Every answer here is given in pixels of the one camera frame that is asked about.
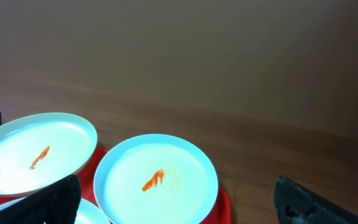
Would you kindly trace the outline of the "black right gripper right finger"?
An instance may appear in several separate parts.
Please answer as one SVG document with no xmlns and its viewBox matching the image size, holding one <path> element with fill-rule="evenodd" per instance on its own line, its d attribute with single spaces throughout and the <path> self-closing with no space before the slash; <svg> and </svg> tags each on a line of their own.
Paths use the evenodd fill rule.
<svg viewBox="0 0 358 224">
<path fill-rule="evenodd" d="M 280 176 L 273 193 L 280 224 L 358 224 L 358 216 Z"/>
</svg>

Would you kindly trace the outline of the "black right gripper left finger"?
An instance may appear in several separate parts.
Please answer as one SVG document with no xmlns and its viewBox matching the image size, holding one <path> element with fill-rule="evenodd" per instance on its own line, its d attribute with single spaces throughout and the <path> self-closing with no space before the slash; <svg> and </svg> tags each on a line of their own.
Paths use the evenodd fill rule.
<svg viewBox="0 0 358 224">
<path fill-rule="evenodd" d="M 80 201 L 80 181 L 68 175 L 1 210 L 0 224 L 74 224 Z"/>
</svg>

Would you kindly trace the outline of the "white plate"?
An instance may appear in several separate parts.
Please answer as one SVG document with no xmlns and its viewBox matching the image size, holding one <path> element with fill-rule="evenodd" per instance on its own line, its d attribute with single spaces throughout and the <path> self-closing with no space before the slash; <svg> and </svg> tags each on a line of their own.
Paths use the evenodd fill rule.
<svg viewBox="0 0 358 224">
<path fill-rule="evenodd" d="M 3 203 L 0 205 L 0 211 L 4 210 L 7 207 L 23 200 L 22 198 L 17 198 L 9 202 Z M 111 224 L 108 218 L 102 213 L 102 211 L 87 201 L 86 199 L 81 199 L 79 208 L 77 210 L 75 224 Z"/>
<path fill-rule="evenodd" d="M 201 223 L 216 203 L 219 184 L 199 147 L 167 134 L 145 134 L 106 153 L 93 188 L 111 223 Z"/>
<path fill-rule="evenodd" d="M 27 196 L 79 173 L 97 141 L 95 127 L 70 113 L 34 114 L 1 125 L 0 196 Z"/>
</svg>

